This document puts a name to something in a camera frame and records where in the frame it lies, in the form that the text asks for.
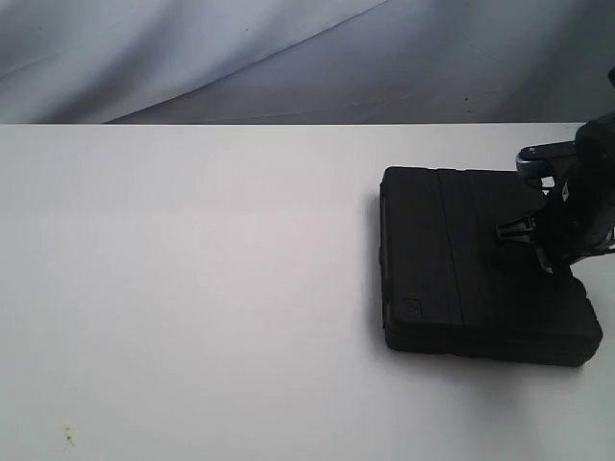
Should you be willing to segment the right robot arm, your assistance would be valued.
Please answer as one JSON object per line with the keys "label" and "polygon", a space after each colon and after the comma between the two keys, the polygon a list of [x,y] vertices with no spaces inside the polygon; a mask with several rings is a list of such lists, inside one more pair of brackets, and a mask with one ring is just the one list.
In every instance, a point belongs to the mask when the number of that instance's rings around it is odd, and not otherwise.
{"label": "right robot arm", "polygon": [[583,124],[571,141],[522,149],[515,162],[524,184],[546,194],[545,204],[498,225],[499,242],[532,246],[552,275],[614,253],[613,112]]}

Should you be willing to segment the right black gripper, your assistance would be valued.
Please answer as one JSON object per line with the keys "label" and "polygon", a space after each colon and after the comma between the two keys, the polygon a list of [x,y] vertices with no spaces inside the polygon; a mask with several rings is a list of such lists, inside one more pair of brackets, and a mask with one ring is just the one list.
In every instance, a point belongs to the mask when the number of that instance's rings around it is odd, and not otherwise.
{"label": "right black gripper", "polygon": [[555,183],[545,205],[496,227],[497,240],[531,246],[541,267],[541,288],[570,288],[570,266],[614,253],[614,183],[576,172]]}

